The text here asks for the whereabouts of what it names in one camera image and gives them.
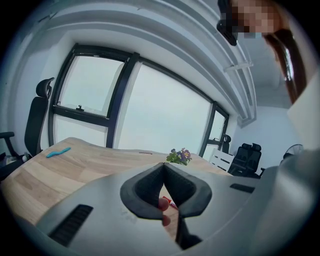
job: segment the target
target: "small plant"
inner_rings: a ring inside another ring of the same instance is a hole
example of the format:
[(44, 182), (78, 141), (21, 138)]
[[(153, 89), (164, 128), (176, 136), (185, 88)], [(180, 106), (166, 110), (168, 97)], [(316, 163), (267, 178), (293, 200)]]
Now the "small plant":
[(176, 152), (175, 149), (171, 150), (171, 153), (166, 157), (169, 163), (176, 163), (180, 165), (188, 165), (192, 160), (189, 150), (182, 148), (180, 151)]

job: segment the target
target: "window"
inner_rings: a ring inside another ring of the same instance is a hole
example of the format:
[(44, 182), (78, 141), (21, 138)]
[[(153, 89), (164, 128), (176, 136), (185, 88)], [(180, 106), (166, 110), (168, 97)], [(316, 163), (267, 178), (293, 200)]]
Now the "window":
[(207, 144), (202, 158), (210, 162), (211, 157), (217, 148), (218, 145)]
[(138, 53), (76, 44), (52, 91), (49, 145), (68, 137), (112, 148), (122, 96)]
[(227, 130), (229, 115), (214, 102), (211, 109), (211, 117), (204, 135), (203, 144), (199, 156), (210, 159), (215, 148), (221, 149), (224, 135)]
[(119, 149), (198, 154), (211, 103), (179, 81), (142, 65), (129, 97)]
[(209, 136), (209, 140), (218, 139), (220, 141), (226, 118), (218, 111), (214, 114), (214, 120)]
[(88, 143), (105, 147), (107, 134), (108, 128), (101, 125), (82, 122), (60, 115), (55, 115), (54, 117), (55, 143), (69, 137), (75, 137)]
[(111, 97), (124, 62), (92, 56), (75, 56), (64, 79), (60, 106), (107, 116)]
[(196, 86), (136, 52), (76, 44), (55, 80), (50, 146), (68, 137), (108, 148), (209, 159), (228, 114)]

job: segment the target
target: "person's hair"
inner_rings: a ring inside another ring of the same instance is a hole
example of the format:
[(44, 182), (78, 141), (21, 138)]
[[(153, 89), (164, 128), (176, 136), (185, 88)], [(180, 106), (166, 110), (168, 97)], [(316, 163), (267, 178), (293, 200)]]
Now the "person's hair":
[(285, 85), (293, 104), (307, 86), (306, 70), (293, 34), (288, 29), (280, 29), (264, 36), (274, 49), (280, 62)]

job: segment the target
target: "wooden desk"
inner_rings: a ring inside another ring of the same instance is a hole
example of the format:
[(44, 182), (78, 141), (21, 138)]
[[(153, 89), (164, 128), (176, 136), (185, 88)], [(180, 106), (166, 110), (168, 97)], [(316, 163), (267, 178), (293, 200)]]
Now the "wooden desk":
[[(71, 150), (46, 158), (50, 152), (67, 147)], [(1, 189), (11, 210), (35, 225), (49, 208), (84, 184), (132, 168), (165, 162), (166, 157), (152, 151), (100, 147), (70, 137), (24, 163), (1, 183)], [(188, 166), (229, 175), (195, 154)], [(170, 197), (165, 188), (160, 195)], [(166, 229), (174, 237), (178, 211), (170, 206), (164, 214), (171, 216), (171, 224)]]

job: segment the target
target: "black vent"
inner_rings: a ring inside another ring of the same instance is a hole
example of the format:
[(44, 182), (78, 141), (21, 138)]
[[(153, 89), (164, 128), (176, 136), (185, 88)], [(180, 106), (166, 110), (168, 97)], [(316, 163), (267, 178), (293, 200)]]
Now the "black vent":
[(79, 204), (49, 235), (57, 243), (67, 247), (83, 225), (93, 207)]
[(237, 184), (237, 183), (234, 183), (230, 186), (230, 188), (232, 189), (235, 189), (235, 190), (240, 190), (240, 191), (243, 191), (243, 192), (247, 192), (247, 193), (252, 193), (255, 188), (252, 187), (252, 186), (246, 186), (246, 185), (242, 185), (242, 184)]

